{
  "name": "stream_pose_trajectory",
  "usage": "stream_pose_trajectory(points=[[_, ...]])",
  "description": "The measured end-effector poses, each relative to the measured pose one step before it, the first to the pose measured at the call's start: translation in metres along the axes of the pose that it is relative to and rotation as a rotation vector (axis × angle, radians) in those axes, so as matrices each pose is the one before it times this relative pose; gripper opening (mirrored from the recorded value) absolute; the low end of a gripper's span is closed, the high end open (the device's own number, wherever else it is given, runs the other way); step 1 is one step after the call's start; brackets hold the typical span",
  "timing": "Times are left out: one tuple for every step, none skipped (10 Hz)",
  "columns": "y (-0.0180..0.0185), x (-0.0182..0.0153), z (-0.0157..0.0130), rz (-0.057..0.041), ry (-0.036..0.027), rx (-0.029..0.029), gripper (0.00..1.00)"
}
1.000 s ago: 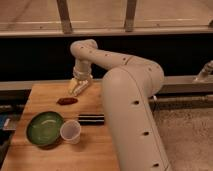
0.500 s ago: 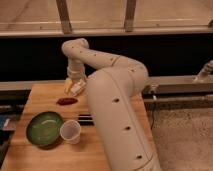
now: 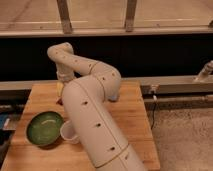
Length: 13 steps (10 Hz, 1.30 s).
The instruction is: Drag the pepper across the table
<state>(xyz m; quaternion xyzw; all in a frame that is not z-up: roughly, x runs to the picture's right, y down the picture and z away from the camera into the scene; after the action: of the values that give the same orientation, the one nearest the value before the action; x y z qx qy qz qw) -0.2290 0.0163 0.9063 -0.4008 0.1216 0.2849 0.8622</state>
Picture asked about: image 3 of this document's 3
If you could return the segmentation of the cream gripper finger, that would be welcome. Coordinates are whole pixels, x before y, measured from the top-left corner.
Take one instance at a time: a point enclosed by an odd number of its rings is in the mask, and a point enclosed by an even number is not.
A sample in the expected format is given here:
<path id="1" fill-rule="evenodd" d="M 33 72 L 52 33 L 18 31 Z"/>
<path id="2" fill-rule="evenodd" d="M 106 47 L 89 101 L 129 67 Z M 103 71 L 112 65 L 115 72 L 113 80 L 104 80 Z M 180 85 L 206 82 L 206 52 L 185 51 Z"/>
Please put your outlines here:
<path id="1" fill-rule="evenodd" d="M 57 82 L 56 88 L 57 88 L 57 95 L 58 95 L 58 97 L 61 97 L 63 87 L 64 87 L 63 83 Z"/>

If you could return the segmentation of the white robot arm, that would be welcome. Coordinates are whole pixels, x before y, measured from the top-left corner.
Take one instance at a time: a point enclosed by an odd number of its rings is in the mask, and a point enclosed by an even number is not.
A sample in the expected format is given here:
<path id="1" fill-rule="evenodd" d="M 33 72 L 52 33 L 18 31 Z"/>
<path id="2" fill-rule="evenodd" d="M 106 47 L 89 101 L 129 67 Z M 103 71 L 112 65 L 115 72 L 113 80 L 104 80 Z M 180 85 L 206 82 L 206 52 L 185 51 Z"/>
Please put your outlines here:
<path id="1" fill-rule="evenodd" d="M 147 171 L 104 106 L 105 101 L 119 96 L 119 71 L 104 62 L 75 55 L 69 43 L 51 46 L 47 54 L 63 83 L 64 110 L 96 171 Z"/>

